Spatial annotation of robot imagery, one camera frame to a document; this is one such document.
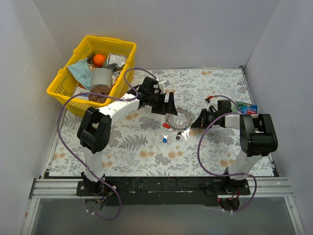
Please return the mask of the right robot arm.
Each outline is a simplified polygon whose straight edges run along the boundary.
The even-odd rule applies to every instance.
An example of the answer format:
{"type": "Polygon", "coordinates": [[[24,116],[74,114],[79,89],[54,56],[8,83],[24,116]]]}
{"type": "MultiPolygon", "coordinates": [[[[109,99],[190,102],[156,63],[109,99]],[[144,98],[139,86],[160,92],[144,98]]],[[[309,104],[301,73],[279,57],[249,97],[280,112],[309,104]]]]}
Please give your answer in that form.
{"type": "Polygon", "coordinates": [[[224,172],[227,179],[221,182],[222,191],[231,195],[262,157],[277,150],[277,135],[270,114],[242,113],[236,102],[229,99],[219,100],[217,108],[210,105],[202,109],[191,128],[207,132],[213,125],[239,130],[241,150],[224,172]]]}

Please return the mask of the silver key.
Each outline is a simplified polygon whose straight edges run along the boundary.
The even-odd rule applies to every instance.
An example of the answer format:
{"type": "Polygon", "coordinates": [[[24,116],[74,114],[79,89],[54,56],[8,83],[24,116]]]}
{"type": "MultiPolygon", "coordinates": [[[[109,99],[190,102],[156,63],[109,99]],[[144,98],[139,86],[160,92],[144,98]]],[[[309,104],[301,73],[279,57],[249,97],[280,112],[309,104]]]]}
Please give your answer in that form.
{"type": "Polygon", "coordinates": [[[182,132],[182,136],[185,138],[185,140],[188,140],[189,138],[189,132],[190,132],[190,129],[186,129],[182,132]]]}

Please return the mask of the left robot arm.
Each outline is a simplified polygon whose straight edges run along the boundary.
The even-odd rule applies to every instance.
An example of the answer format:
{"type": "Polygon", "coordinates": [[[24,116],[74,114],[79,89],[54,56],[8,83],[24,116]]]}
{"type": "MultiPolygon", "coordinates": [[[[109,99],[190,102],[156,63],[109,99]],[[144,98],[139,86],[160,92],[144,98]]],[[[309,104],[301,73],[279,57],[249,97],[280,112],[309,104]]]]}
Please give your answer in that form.
{"type": "Polygon", "coordinates": [[[100,178],[105,176],[102,167],[102,151],[108,145],[112,125],[119,119],[145,106],[151,106],[154,114],[177,115],[174,103],[174,93],[169,93],[165,101],[167,80],[155,80],[145,77],[141,85],[130,89],[110,105],[86,110],[78,129],[77,137],[83,146],[85,156],[85,171],[82,173],[84,187],[94,196],[100,195],[104,184],[100,178]]]}

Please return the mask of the red key tag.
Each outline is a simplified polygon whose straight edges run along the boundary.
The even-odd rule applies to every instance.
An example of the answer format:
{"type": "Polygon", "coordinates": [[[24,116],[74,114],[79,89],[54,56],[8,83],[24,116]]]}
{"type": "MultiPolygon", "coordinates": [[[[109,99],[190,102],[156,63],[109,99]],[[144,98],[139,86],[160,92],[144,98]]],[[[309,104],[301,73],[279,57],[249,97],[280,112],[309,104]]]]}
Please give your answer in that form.
{"type": "Polygon", "coordinates": [[[164,128],[167,128],[167,129],[170,129],[170,128],[171,128],[171,126],[170,126],[168,123],[163,123],[162,126],[163,126],[164,128]]]}

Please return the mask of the black key tag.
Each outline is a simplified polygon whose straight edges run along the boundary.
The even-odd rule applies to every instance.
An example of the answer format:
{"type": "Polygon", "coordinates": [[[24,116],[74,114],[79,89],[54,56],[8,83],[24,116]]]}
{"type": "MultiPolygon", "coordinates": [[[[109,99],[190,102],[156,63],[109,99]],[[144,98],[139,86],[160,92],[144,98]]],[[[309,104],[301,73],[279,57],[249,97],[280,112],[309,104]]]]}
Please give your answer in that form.
{"type": "Polygon", "coordinates": [[[182,136],[182,132],[178,132],[176,135],[176,140],[180,140],[181,136],[182,136]]]}

